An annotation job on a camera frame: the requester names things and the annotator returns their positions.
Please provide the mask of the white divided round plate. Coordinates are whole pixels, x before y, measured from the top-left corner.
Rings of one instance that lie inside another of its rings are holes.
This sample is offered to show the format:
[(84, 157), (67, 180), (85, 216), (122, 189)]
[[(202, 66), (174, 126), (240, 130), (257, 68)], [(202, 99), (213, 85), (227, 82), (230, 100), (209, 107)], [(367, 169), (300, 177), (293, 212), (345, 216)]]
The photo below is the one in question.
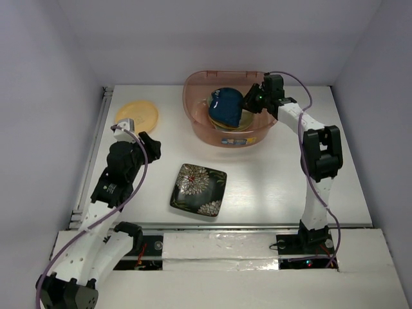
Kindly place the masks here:
[(229, 132), (244, 131), (254, 121), (253, 113), (239, 108), (209, 108), (208, 117), (216, 129)]

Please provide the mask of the dark blue leaf plate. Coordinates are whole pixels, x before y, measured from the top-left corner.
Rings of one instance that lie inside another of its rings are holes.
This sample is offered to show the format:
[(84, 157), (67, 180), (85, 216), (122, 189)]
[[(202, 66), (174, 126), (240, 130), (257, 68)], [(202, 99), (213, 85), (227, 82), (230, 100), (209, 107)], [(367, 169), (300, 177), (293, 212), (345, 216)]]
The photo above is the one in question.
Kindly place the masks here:
[(238, 127), (242, 114), (243, 95), (235, 88), (219, 88), (211, 93), (209, 116), (228, 127)]

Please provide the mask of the yellow round plastic plate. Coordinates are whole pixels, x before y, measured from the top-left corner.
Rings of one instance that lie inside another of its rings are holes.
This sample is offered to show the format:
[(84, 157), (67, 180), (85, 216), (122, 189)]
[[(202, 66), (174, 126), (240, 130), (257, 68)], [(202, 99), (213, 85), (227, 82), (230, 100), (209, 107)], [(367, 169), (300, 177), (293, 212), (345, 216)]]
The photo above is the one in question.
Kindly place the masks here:
[(135, 132), (151, 132), (157, 125), (159, 112), (149, 100), (136, 100), (122, 106), (116, 114), (115, 122), (130, 118), (135, 125)]

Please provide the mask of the light green rectangular plate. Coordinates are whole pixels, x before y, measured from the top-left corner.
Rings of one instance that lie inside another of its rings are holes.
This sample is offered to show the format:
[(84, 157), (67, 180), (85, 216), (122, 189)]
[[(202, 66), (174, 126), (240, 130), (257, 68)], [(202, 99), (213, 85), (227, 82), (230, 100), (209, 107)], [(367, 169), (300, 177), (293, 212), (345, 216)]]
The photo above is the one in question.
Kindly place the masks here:
[(221, 127), (221, 126), (215, 126), (215, 129), (221, 132), (229, 132), (229, 133), (236, 133), (236, 132), (244, 132), (247, 131), (247, 128), (226, 128), (226, 127)]

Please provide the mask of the cream bird pattern plate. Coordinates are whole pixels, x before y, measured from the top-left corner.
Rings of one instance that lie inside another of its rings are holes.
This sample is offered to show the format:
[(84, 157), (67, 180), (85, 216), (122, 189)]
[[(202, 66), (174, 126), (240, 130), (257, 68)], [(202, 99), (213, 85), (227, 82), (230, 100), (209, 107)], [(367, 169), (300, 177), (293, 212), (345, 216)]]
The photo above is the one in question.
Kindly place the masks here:
[(211, 122), (211, 124), (215, 127), (215, 126), (221, 126), (221, 127), (226, 127), (226, 128), (238, 128), (238, 127), (242, 127), (242, 128), (249, 128), (253, 121), (254, 121), (254, 114), (249, 112), (249, 111), (242, 111), (241, 114), (241, 119), (239, 121), (239, 126), (238, 127), (230, 127), (230, 126), (226, 126), (220, 122), (216, 122), (215, 120), (213, 120), (211, 117), (209, 117), (209, 120)]

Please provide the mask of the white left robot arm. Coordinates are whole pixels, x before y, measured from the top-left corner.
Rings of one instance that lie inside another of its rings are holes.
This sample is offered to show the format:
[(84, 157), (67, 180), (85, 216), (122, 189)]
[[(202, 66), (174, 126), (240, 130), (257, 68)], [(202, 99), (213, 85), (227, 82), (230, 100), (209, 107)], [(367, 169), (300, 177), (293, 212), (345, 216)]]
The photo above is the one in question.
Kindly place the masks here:
[(139, 171), (161, 156), (161, 143), (145, 131), (134, 134), (119, 126), (109, 148), (106, 167), (98, 178), (77, 234), (54, 255), (36, 283), (36, 308), (94, 308), (98, 287), (126, 254), (142, 248), (142, 228), (122, 221), (123, 208), (138, 192)]

